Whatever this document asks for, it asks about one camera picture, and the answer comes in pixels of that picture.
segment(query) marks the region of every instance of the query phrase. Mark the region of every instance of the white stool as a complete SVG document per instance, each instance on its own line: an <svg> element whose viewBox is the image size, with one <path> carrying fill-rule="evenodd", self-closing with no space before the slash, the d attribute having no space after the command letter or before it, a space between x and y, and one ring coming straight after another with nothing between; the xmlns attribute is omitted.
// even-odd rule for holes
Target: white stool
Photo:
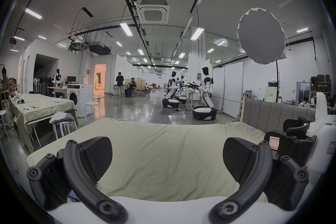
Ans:
<svg viewBox="0 0 336 224"><path fill-rule="evenodd" d="M87 102L85 104L85 107L84 107L84 111L85 111L85 121L86 121L86 106L87 105L91 105L91 114L92 114L92 118L93 118L93 121L96 121L96 118L95 118L95 109L94 109L94 106L97 105L98 106L98 109L99 109L99 118L100 118L100 105L97 103L97 102Z"/></svg>
<svg viewBox="0 0 336 224"><path fill-rule="evenodd" d="M62 137L64 137L64 133L63 133L63 127L64 127L64 130L66 130L65 126L67 127L68 129L68 134L70 133L70 128L69 128L69 123L72 122L72 121L62 121L62 122L58 122L58 123L53 123L52 124L52 128L55 132L55 136L56 136L56 140L58 139L58 136L57 136L57 131L56 131L56 125L59 124L59 128L61 130L61 135Z"/></svg>
<svg viewBox="0 0 336 224"><path fill-rule="evenodd" d="M11 142L11 141L9 140L9 137L8 137L8 133L7 133L6 125L5 125L5 120L3 119L3 117L4 117L5 114L6 114L6 110L0 110L0 116L2 117L3 128L5 129L5 132L6 132L8 141ZM12 128L11 128L11 124L9 124L9 128L10 128L10 132L11 132L11 134L13 135Z"/></svg>

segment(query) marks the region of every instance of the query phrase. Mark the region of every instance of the washing machine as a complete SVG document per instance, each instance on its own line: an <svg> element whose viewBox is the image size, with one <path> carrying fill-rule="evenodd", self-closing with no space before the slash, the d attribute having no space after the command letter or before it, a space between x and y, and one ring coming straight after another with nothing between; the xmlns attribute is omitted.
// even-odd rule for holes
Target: washing machine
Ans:
<svg viewBox="0 0 336 224"><path fill-rule="evenodd" d="M66 98L72 100L76 106L77 117L85 117L91 114L91 106L85 104L93 101L93 85L68 84Z"/></svg>

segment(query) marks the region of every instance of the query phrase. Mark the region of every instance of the ceiling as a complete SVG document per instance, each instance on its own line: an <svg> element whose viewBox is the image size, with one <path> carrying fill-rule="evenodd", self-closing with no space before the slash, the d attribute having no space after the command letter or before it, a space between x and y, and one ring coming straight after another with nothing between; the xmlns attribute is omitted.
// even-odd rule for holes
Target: ceiling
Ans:
<svg viewBox="0 0 336 224"><path fill-rule="evenodd" d="M11 18L13 22L18 21L27 1L21 0L19 7L21 12ZM168 24L143 26L153 56L160 53L160 57L171 57L187 23L194 0L167 0L167 2L170 6ZM17 32L16 35L27 41L33 41L38 35L41 35L47 38L46 43L69 46L70 40L67 38L72 28L81 32L91 28L118 25L121 20L133 23L128 8L124 11L125 5L125 0L32 0L29 8L40 14L42 19L38 20L25 14L20 23L20 27L25 31ZM80 10L82 7L86 7L94 17L90 18L83 10ZM287 37L296 35L296 30L305 27L312 31L313 37L321 36L324 15L319 0L203 0L198 9L198 17L194 17L191 25L205 29L206 50L214 48L213 52L207 53L207 58L211 62L222 61L224 58L246 56L241 53L241 47L237 42L237 25L240 17L254 7L272 12L280 21ZM11 27L7 31L12 34L14 29L15 27ZM133 57L142 61L137 48L144 50L144 46L141 40L139 42L136 29L133 27L131 31L132 37L126 36L121 28L93 32L88 37L94 41L102 41L106 46L111 47L112 53L126 56L126 52L130 52L128 60L134 63ZM180 52L188 53L189 36L188 31L183 39L182 47L179 47L175 57ZM217 46L218 41L223 40L223 37L228 40L227 45ZM119 47L116 41L119 41L123 46ZM22 41L17 42L19 50L22 50L24 45L27 44ZM1 49L8 50L8 43L5 46L2 44ZM180 65L187 66L187 54Z"/></svg>

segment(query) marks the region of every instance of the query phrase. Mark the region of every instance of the bed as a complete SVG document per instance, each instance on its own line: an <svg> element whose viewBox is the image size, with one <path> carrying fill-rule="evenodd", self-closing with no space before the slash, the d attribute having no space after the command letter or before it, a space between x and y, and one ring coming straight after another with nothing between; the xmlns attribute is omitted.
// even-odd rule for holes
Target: bed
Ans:
<svg viewBox="0 0 336 224"><path fill-rule="evenodd" d="M259 143L264 134L244 122L166 125L102 118L32 153L27 162L36 165L69 139L107 136L113 159L98 186L105 195L148 201L229 197L239 185L223 162L225 140L240 137ZM267 201L266 196L258 201Z"/></svg>
<svg viewBox="0 0 336 224"><path fill-rule="evenodd" d="M62 102L55 102L55 98L41 95L41 94L23 94L24 104L15 104L9 102L12 115L16 117L16 125L19 131L21 142L28 147L30 153L33 152L33 145L28 133L27 125L32 122L40 121L51 117L57 112L68 112L76 119L76 107L73 101L64 99ZM32 110L22 112L23 107L35 107Z"/></svg>

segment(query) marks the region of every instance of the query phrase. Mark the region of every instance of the upholstered headboard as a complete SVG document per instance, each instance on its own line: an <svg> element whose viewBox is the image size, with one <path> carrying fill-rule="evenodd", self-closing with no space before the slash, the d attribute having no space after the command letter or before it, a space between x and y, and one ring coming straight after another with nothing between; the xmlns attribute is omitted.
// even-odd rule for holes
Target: upholstered headboard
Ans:
<svg viewBox="0 0 336 224"><path fill-rule="evenodd" d="M241 121L264 132L283 131L285 120L297 119L299 116L315 121L315 109L245 98Z"/></svg>

